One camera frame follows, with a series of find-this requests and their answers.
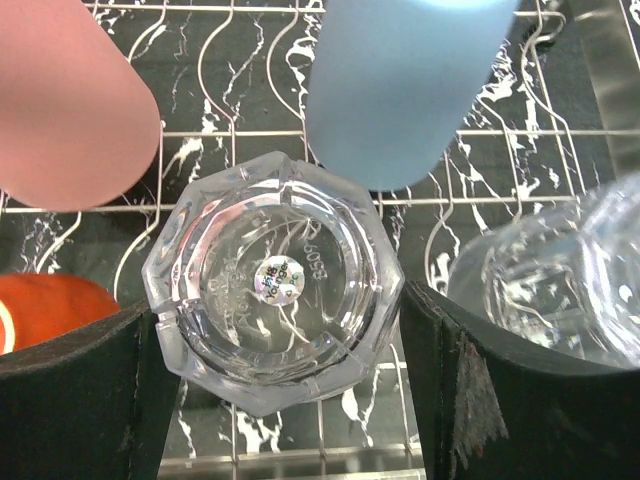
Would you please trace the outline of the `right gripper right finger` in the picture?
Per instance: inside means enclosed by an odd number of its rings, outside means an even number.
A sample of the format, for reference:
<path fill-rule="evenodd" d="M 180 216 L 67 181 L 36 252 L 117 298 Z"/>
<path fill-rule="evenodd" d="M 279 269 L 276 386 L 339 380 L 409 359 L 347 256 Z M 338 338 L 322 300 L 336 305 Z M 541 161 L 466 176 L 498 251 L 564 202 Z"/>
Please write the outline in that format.
<path fill-rule="evenodd" d="M 635 479 L 639 374 L 546 349 L 423 283 L 400 331 L 431 479 Z"/>

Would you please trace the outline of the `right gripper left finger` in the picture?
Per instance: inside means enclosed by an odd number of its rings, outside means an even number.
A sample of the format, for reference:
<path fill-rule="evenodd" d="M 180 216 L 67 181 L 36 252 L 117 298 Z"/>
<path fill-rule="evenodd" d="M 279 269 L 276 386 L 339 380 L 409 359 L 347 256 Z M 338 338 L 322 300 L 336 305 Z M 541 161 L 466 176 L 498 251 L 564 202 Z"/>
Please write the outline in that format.
<path fill-rule="evenodd" d="M 4 479 L 154 479 L 180 379 L 146 301 L 1 358 Z"/>

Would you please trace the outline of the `small orange ceramic mug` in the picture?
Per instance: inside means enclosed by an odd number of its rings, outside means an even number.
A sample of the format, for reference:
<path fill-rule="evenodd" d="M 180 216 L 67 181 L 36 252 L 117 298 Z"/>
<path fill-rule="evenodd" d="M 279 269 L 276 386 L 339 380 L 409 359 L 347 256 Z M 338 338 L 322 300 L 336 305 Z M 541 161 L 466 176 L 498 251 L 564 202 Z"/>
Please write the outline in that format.
<path fill-rule="evenodd" d="M 102 286 L 70 274 L 1 277 L 1 353 L 28 348 L 117 313 Z"/>

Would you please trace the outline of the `clear faceted glass cup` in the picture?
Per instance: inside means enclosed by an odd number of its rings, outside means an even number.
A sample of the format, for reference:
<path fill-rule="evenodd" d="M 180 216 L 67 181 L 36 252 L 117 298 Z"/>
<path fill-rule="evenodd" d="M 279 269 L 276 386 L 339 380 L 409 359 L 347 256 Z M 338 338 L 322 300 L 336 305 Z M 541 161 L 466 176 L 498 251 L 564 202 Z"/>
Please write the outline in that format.
<path fill-rule="evenodd" d="M 404 283 L 369 192 L 279 151 L 189 183 L 142 276 L 167 369 L 254 416 L 364 379 Z"/>

